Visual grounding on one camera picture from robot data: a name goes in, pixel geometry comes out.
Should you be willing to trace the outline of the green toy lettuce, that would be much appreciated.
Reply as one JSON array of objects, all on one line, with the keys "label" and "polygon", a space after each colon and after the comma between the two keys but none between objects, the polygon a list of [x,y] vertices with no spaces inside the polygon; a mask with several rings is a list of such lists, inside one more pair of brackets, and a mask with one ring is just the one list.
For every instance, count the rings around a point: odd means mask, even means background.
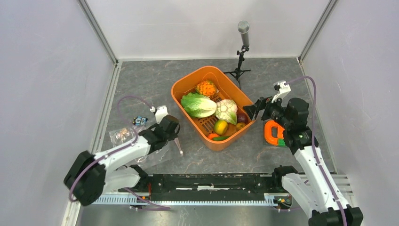
[{"label": "green toy lettuce", "polygon": [[195,118],[205,118],[213,115],[216,112],[216,102],[212,101],[209,97],[198,94],[188,93],[183,96],[181,101],[183,109]]}]

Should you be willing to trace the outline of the clear dotted zip top bag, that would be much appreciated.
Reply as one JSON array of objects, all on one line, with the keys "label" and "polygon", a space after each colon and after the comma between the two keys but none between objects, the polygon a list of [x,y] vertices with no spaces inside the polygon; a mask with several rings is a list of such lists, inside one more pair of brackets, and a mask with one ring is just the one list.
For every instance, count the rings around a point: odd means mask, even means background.
[{"label": "clear dotted zip top bag", "polygon": [[149,144],[148,139],[138,135],[134,129],[130,131],[131,139],[104,152],[101,163],[109,172],[136,164],[145,170],[175,157],[182,157],[174,140],[169,141],[162,149],[154,150],[154,143]]}]

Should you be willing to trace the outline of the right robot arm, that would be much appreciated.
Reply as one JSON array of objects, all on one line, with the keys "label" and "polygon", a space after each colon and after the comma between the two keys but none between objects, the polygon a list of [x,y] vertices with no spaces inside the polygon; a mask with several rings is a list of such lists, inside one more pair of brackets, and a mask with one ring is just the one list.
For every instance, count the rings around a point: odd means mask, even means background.
[{"label": "right robot arm", "polygon": [[305,183],[294,167],[277,167],[272,174],[273,189],[288,191],[307,214],[310,226],[360,226],[361,209],[352,207],[339,190],[307,125],[309,104],[300,98],[290,99],[285,107],[281,103],[281,99],[273,102],[271,97],[261,97],[243,107],[250,119],[263,111],[263,121],[273,120],[284,129],[284,142],[307,176]]}]

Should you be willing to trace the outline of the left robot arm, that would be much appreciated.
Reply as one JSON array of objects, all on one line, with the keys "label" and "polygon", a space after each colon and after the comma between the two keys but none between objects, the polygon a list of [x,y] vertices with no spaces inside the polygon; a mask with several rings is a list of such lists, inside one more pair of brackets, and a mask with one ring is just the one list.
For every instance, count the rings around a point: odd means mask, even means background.
[{"label": "left robot arm", "polygon": [[81,152],[64,178],[69,189],[69,201],[82,206],[94,203],[103,193],[122,188],[144,191],[148,179],[137,167],[122,168],[123,165],[160,151],[168,142],[175,140],[180,131],[179,121],[166,115],[160,123],[135,134],[135,137],[112,149],[91,154]]}]

